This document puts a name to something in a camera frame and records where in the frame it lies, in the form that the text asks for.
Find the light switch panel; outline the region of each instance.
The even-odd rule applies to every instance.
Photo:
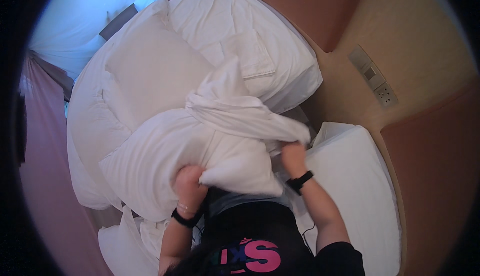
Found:
[[[372,91],[375,91],[377,87],[385,82],[385,78],[373,62],[371,62],[361,74]]]
[[[348,55],[348,59],[357,68],[372,91],[375,91],[376,88],[385,82],[382,73],[361,46],[356,45]]]
[[[360,73],[364,72],[365,68],[372,62],[367,53],[365,53],[359,45],[353,48],[353,51],[348,55],[348,59],[350,59],[351,63],[353,63]]]

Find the wall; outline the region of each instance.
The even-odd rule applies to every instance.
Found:
[[[380,130],[438,103],[471,81],[476,73],[467,48],[435,0],[361,0],[333,52],[325,53],[309,43],[317,53],[323,84],[302,109],[316,129],[323,121],[333,121],[369,130],[389,168],[400,221],[405,225],[397,178]],[[382,108],[350,63],[347,56],[356,44],[380,69],[398,98],[397,105]],[[401,273],[407,236],[404,228]]]

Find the wrist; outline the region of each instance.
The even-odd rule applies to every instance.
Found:
[[[184,212],[184,211],[181,211],[180,208],[177,207],[177,213],[180,217],[182,217],[183,219],[185,220],[190,220],[190,219],[193,219],[195,217],[195,214],[196,213],[190,213],[190,212]]]
[[[290,179],[297,179],[305,175],[307,171],[308,171],[307,167],[302,166],[302,167],[296,168],[295,170],[288,171],[288,174],[290,175]]]
[[[183,202],[183,201],[178,201],[177,203],[177,213],[180,215],[180,217],[186,220],[192,219],[193,217],[195,217],[195,215],[197,214],[200,208],[199,205],[192,206],[187,204],[191,204],[191,203]]]

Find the smartwatch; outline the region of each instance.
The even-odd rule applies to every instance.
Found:
[[[307,180],[309,180],[313,176],[314,174],[312,173],[312,171],[307,171],[305,174],[303,174],[302,177],[289,179],[286,181],[286,183],[298,194],[298,196],[301,196],[302,193],[300,192],[300,189],[303,188],[303,183],[306,183]]]
[[[187,227],[187,228],[193,228],[195,225],[197,225],[198,221],[202,217],[204,213],[199,210],[195,216],[189,220],[182,218],[182,216],[177,212],[177,208],[172,213],[172,218],[176,219],[178,223],[181,225]]]

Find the sheer white curtain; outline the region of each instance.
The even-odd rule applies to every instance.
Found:
[[[75,79],[105,43],[99,32],[130,4],[138,11],[155,0],[51,0],[29,49]]]

